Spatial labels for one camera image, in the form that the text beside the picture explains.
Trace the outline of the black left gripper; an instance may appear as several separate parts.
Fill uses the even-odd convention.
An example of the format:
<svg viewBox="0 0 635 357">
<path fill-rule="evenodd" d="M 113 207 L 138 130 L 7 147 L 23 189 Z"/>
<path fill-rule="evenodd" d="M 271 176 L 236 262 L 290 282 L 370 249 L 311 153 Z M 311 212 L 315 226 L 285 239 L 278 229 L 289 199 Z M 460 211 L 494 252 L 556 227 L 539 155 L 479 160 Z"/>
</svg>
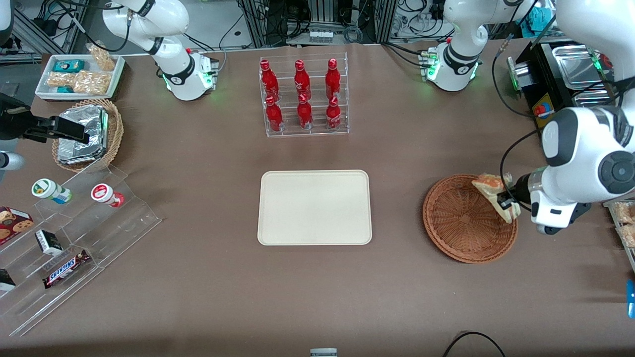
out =
<svg viewBox="0 0 635 357">
<path fill-rule="evenodd" d="M 513 195 L 499 195 L 498 204 L 503 210 L 519 208 L 519 203 L 531 204 L 530 180 L 531 174 L 525 174 L 517 179 Z"/>
</svg>

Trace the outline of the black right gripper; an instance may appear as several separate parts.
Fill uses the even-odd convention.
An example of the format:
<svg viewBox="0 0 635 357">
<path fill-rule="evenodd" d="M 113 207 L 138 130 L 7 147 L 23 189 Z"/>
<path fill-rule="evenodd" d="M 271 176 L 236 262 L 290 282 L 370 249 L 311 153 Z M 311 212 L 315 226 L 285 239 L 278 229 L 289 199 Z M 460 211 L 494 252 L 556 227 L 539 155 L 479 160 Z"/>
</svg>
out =
<svg viewBox="0 0 635 357">
<path fill-rule="evenodd" d="M 49 129 L 45 125 L 47 119 L 35 116 L 30 107 L 20 100 L 0 95 L 0 139 L 4 141 L 18 138 L 29 139 L 45 143 L 48 138 L 65 139 L 89 144 L 89 135 L 84 125 L 65 118 L 50 118 L 50 128 L 54 130 L 50 136 Z M 57 131 L 80 131 L 63 133 Z"/>
</svg>

